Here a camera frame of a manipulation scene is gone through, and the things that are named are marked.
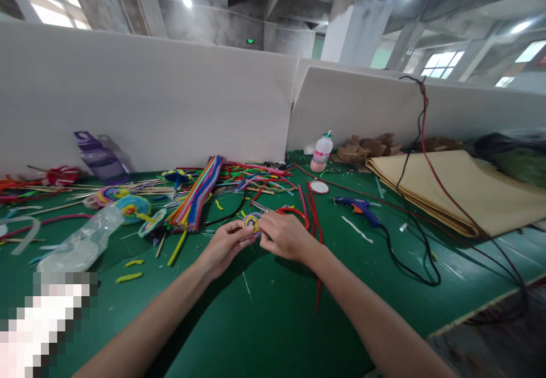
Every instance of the floor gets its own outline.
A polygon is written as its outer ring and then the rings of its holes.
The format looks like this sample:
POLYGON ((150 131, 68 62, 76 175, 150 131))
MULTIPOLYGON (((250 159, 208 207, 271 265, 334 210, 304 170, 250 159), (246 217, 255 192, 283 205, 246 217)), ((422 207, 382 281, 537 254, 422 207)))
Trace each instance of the floor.
MULTIPOLYGON (((529 289, 530 306, 524 317, 498 325, 461 324, 427 340, 459 377, 546 376, 546 285, 529 289)), ((498 304, 505 310, 517 296, 498 304)), ((374 371, 366 378, 378 378, 374 371)))

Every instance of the white plastic bottle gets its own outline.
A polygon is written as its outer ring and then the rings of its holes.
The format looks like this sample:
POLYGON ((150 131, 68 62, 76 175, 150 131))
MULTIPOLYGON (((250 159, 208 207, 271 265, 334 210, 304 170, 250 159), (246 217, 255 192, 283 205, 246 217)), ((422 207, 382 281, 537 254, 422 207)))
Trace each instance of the white plastic bottle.
POLYGON ((328 157, 334 144, 332 143, 332 136, 330 131, 324 134, 321 139, 317 141, 315 145, 315 153, 313 154, 313 160, 311 161, 311 170, 316 173, 322 172, 326 168, 328 157))

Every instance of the hand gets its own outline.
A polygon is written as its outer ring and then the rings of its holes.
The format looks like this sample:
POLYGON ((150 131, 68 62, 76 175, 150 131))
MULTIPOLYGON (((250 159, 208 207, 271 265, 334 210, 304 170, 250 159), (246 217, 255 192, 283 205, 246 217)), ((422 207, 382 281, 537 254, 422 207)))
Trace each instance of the hand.
POLYGON ((262 232, 260 246, 285 259, 303 263, 312 254, 313 248, 318 246, 294 215, 281 215, 273 211, 264 213, 258 228, 262 232))
POLYGON ((196 261, 203 266, 212 279, 226 271, 237 253, 256 241, 253 227, 245 227, 243 221, 226 223, 218 228, 208 246, 196 261))

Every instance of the blue glue gun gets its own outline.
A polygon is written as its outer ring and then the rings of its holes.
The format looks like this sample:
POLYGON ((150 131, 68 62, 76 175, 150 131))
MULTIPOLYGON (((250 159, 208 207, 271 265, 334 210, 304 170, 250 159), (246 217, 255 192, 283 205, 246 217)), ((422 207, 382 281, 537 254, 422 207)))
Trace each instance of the blue glue gun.
POLYGON ((367 200, 344 197, 336 197, 334 199, 342 205, 352 206, 354 213, 363 214, 372 228, 381 226, 379 219, 369 209, 370 203, 367 200))

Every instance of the bundle of pipe cleaners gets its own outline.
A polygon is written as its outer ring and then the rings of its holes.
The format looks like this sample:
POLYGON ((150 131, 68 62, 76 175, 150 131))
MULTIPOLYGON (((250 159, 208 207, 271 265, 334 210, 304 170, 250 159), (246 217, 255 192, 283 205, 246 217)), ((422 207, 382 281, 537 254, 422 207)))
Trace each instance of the bundle of pipe cleaners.
POLYGON ((203 205, 216 184, 223 163, 222 156, 214 156, 209 159, 206 168, 193 184, 184 203, 167 218, 167 223, 172 226, 174 231, 194 232, 198 230, 203 205))

